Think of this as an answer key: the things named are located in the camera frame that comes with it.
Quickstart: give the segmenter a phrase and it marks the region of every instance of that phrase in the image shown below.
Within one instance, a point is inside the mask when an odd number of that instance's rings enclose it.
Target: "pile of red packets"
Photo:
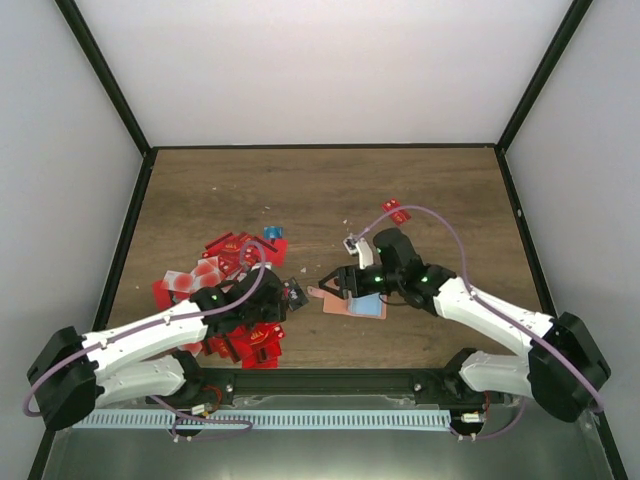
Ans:
[[[205,245],[202,258],[191,273],[167,271],[162,280],[153,284],[153,294],[160,310],[171,308],[202,287],[214,287],[223,280],[241,280],[244,276],[240,263],[240,250],[249,241],[258,242],[266,254],[266,261],[276,267],[282,266],[288,242],[279,238],[265,240],[245,232],[234,235],[227,232]],[[252,267],[260,260],[257,248],[248,246],[244,262]],[[184,345],[197,355],[218,353],[234,363],[242,362],[242,368],[276,368],[282,355],[280,340],[285,333],[279,323],[258,323],[253,328],[240,326],[228,335],[212,337],[197,344]]]

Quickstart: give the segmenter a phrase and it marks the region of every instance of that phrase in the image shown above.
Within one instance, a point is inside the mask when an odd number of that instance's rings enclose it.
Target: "black frame bar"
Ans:
[[[520,238],[525,250],[529,268],[533,276],[536,291],[540,300],[540,305],[545,313],[550,315],[556,315],[555,307],[551,298],[551,294],[546,283],[542,267],[538,255],[535,250],[533,239],[531,238],[531,232],[527,225],[524,213],[522,211],[520,201],[518,199],[517,191],[509,167],[505,158],[505,153],[512,144],[516,137],[520,127],[524,123],[527,115],[531,111],[536,99],[540,95],[544,85],[551,76],[556,64],[558,63],[562,53],[569,44],[573,34],[578,29],[580,22],[584,18],[589,6],[593,0],[574,0],[569,7],[562,23],[560,24],[551,44],[547,48],[542,61],[538,65],[535,74],[533,75],[527,89],[525,90],[516,110],[511,116],[507,127],[505,128],[497,145],[492,142],[488,143],[462,143],[462,144],[345,144],[345,145],[247,145],[247,146],[175,146],[175,147],[159,147],[151,148],[147,142],[138,121],[129,104],[127,103],[111,69],[109,68],[104,56],[102,55],[89,27],[84,21],[82,14],[74,0],[55,0],[61,13],[65,17],[69,27],[75,35],[78,43],[82,47],[87,59],[91,63],[96,75],[100,79],[105,91],[111,99],[116,111],[120,115],[123,123],[125,124],[131,138],[135,142],[138,150],[143,155],[143,162],[136,182],[135,190],[129,205],[129,210],[122,228],[120,239],[116,248],[113,263],[109,271],[109,276],[105,285],[105,289],[100,300],[100,305],[96,318],[93,324],[94,330],[100,330],[105,328],[113,302],[115,300],[115,294],[120,282],[124,264],[127,258],[127,253],[131,245],[133,233],[135,231],[142,202],[146,194],[146,190],[151,178],[153,170],[153,164],[156,160],[157,153],[160,148],[164,149],[185,149],[185,148],[199,148],[199,149],[266,149],[266,148],[281,148],[281,149],[308,149],[308,148],[494,148],[498,166],[502,174],[502,178],[507,190],[509,202],[513,210],[514,218],[518,226]],[[387,370],[387,369],[370,369],[366,371],[333,371],[333,370],[281,370],[276,372],[253,372],[253,371],[233,371],[223,372],[210,369],[211,375],[221,376],[218,381],[231,382],[234,385],[234,391],[236,394],[243,394],[249,392],[269,392],[280,391],[292,393],[291,381],[293,381],[293,387],[300,388],[309,392],[309,389],[316,393],[333,392],[333,394],[341,392],[348,392],[349,386],[356,384],[356,390],[365,390],[368,393],[381,392],[404,392],[406,393],[415,385],[416,382],[422,381],[428,383],[430,377],[434,374],[434,371],[429,373],[429,370],[425,369],[404,369],[404,370]],[[318,378],[324,375],[325,384],[324,387],[313,386],[312,384],[317,382]],[[431,395],[431,393],[423,393],[422,395]],[[417,402],[420,402],[421,394],[415,392],[415,398]],[[620,454],[615,445],[613,435],[609,428],[606,416],[599,414],[598,418],[598,433],[604,446],[609,465],[611,467],[614,478],[617,480],[623,480],[628,478]],[[40,443],[40,448],[34,460],[34,463],[29,474],[29,480],[39,480],[44,475],[46,463],[53,445],[55,438],[55,432],[45,431],[45,434]]]

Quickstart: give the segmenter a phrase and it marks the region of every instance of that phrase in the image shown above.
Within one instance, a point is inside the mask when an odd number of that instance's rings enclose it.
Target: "wooden tabletop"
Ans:
[[[391,197],[427,206],[454,226],[478,288],[540,308],[492,149],[163,150],[109,326],[156,313],[151,284],[167,270],[190,272],[204,245],[226,231],[258,235],[282,226],[289,249],[276,273],[315,286],[353,263],[342,240],[375,220]],[[445,228],[411,215],[402,229],[422,259],[459,270]],[[372,233],[392,226],[386,219]],[[389,307],[385,320],[353,318],[324,314],[312,298],[283,327],[283,367],[441,367],[463,347],[505,353],[474,330],[410,307]],[[215,354],[199,358],[232,366]]]

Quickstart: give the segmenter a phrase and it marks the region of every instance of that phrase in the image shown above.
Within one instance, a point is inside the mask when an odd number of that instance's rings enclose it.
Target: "white perforated rail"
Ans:
[[[449,431],[451,414],[440,410],[223,410],[209,418],[249,420],[256,430],[420,430]],[[175,415],[166,410],[95,410],[73,428],[168,429]],[[197,424],[181,429],[233,429],[244,425]]]

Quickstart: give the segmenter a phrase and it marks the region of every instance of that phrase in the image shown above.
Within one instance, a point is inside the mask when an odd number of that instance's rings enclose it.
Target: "blue object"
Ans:
[[[282,238],[282,227],[264,227],[264,238],[267,240]]]
[[[352,298],[349,300],[349,311],[356,315],[379,317],[382,315],[382,301],[377,293],[366,297]]]

